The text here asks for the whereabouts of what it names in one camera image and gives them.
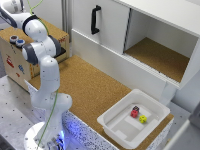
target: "wooden box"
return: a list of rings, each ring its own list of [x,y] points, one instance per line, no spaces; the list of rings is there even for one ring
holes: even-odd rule
[[[43,20],[46,24],[49,34],[56,38],[61,46],[61,54],[56,57],[58,62],[61,62],[69,57],[69,35],[53,26],[52,24]],[[40,68],[38,65],[32,65],[28,63],[23,55],[22,49],[17,48],[14,44],[9,42],[9,38],[12,35],[17,35],[20,39],[25,40],[26,44],[33,42],[33,40],[26,36],[24,32],[20,29],[13,29],[12,27],[0,31],[0,50],[2,54],[2,59],[5,66],[6,74],[16,81],[25,90],[28,90],[24,79],[30,80],[35,76],[39,75]]]

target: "black handle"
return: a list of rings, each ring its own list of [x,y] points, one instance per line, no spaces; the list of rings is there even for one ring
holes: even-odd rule
[[[92,24],[91,24],[91,31],[92,34],[98,33],[100,30],[96,28],[96,12],[101,10],[101,7],[96,5],[96,8],[92,10]]]

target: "yellow object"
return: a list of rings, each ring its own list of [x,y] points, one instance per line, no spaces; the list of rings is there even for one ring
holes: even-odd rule
[[[146,117],[145,115],[142,115],[142,116],[140,116],[139,121],[140,121],[141,123],[145,123],[145,122],[147,121],[147,117]]]

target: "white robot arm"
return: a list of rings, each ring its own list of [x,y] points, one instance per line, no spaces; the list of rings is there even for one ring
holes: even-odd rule
[[[43,149],[49,150],[47,143],[52,140],[55,142],[57,135],[62,131],[62,113],[72,106],[71,96],[60,93],[57,96],[55,107],[53,106],[55,91],[60,86],[59,66],[53,57],[60,54],[60,43],[47,35],[46,28],[36,15],[24,12],[23,0],[0,0],[0,17],[12,27],[22,29],[34,40],[33,43],[23,46],[22,54],[29,63],[40,66],[41,86],[38,92],[31,97],[31,103],[33,107],[46,110],[45,125],[35,140],[40,140],[47,126],[40,147],[46,147]],[[51,120],[47,122],[53,107]]]

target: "white tray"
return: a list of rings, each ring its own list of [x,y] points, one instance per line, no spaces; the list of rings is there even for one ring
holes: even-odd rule
[[[134,106],[140,108],[137,118],[130,116]],[[138,89],[134,89],[103,113],[97,121],[105,133],[126,149],[135,149],[170,113],[170,109]],[[142,124],[139,116],[145,115]]]

